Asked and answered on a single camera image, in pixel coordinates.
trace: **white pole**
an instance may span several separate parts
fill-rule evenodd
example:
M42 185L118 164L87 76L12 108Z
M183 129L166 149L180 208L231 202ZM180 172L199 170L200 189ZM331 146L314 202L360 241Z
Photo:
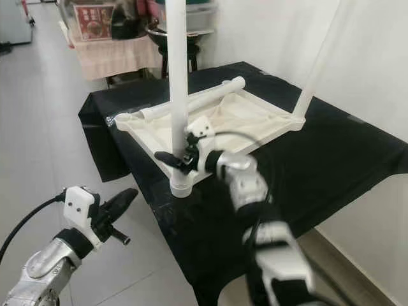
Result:
M173 154L182 157L186 147L188 120L186 0L166 1L168 76L171 104L171 142ZM174 169L170 178L171 193L185 198L191 193L190 177Z
M320 79L321 72L326 66L328 56L331 54L335 42L339 38L339 33L346 24L347 13L350 12L349 7L351 2L349 0L340 0L337 6L335 15L327 31L326 37L321 44L320 51L314 61L312 71L310 72L306 86L303 88L302 93L296 103L293 115L295 117L304 118L306 111L310 105L310 101L315 93L316 85Z

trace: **white pvc pipe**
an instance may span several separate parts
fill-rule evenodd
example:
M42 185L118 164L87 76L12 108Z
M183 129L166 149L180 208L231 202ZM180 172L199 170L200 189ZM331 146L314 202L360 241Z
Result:
M188 111L186 0L166 1L168 76L171 101L171 143L173 154L182 157L186 147L185 129ZM189 196L190 177L174 169L170 178L171 193L178 198Z
M217 99L224 97L235 91L239 91L245 87L245 80L242 76L233 78L231 81L224 81L221 85L199 91L189 96L187 111L189 113L214 102ZM147 121L157 119L169 114L171 111L171 103L166 102L160 105L143 108L136 112L136 116Z
M337 6L335 15L327 31L326 37L321 44L320 51L314 61L312 70L309 74L306 86L303 88L302 93L296 103L293 115L295 117L304 118L306 111L314 96L317 82L320 79L321 73L326 66L329 55L331 54L335 42L339 38L339 33L346 24L347 13L350 12L349 7L351 2L349 0L340 0Z

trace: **white plastic tray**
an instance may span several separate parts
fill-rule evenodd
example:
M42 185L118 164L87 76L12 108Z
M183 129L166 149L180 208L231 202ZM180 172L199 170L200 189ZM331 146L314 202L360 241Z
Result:
M259 97L239 90L218 99L189 114L189 123L201 116L207 116L215 132L239 131L253 136L262 144L283 135L288 131L298 131L304 124L303 119L295 118L291 113L272 105ZM171 177L172 169L154 158L157 151L171 152L171 117L146 121L136 113L120 113L115 117L119 130L128 132L160 169ZM246 138L236 135L217 137L217 149L248 154L257 148ZM208 175L190 173L194 184Z

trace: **black tablecloth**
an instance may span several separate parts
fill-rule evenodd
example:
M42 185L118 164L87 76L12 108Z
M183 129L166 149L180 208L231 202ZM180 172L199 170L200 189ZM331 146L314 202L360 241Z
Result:
M300 89L247 63L189 75L189 92L241 75L245 90L292 111ZM93 92L79 114L103 180L135 177L201 306L217 305L221 289L244 273L242 232L228 191L214 177L196 184L188 199L171 196L166 176L125 132L106 117L169 100L167 80ZM408 172L408 146L320 99L314 98L298 132L254 152L275 203L296 236L319 224L381 180Z

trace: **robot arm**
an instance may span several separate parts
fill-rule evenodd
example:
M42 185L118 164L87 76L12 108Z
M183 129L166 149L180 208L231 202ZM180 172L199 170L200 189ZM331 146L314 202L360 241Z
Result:
M60 231L24 265L17 285L8 293L3 306L53 306L72 273L92 250L98 250L110 236L123 244L130 239L117 231L115 222L137 195L126 189L99 206L99 195L85 187L66 190L64 216L69 228Z
M201 117L187 128L183 159L167 152L155 157L182 173L214 173L229 186L231 200L244 227L248 250L247 285L254 305L327 305L313 297L312 270L287 223L268 214L268 185L252 156L214 150L214 131Z

